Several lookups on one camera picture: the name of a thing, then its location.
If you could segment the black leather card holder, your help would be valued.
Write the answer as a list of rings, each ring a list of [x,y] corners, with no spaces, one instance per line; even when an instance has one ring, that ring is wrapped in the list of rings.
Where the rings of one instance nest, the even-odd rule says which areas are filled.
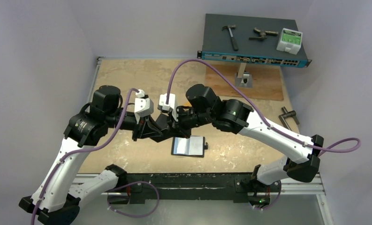
[[[204,136],[191,136],[190,138],[174,137],[171,154],[177,156],[203,158],[205,150],[209,147]]]

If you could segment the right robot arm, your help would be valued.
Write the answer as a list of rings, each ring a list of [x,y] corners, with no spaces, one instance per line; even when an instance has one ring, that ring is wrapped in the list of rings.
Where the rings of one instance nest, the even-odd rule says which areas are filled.
[[[315,142],[314,137],[286,129],[240,100],[221,100],[212,88],[202,84],[190,87],[186,98],[191,104],[188,108],[177,104],[175,94],[160,95],[158,109],[168,114],[168,134],[189,137],[193,128],[212,124],[222,132],[258,140],[284,155],[268,165],[255,167],[250,178],[254,190],[261,191],[269,184],[285,178],[308,183],[318,173],[318,147],[323,143],[321,136]]]

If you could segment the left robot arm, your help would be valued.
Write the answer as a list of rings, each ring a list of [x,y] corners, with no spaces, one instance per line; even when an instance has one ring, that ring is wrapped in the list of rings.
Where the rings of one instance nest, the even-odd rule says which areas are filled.
[[[91,101],[70,118],[43,182],[19,202],[19,207],[31,214],[31,224],[39,221],[44,225],[69,225],[85,204],[103,192],[129,192],[127,173],[116,165],[107,166],[77,187],[72,187],[72,182],[89,154],[106,147],[119,130],[130,130],[136,140],[162,136],[151,117],[153,111],[153,101],[141,89],[132,88],[125,97],[111,85],[94,91]]]

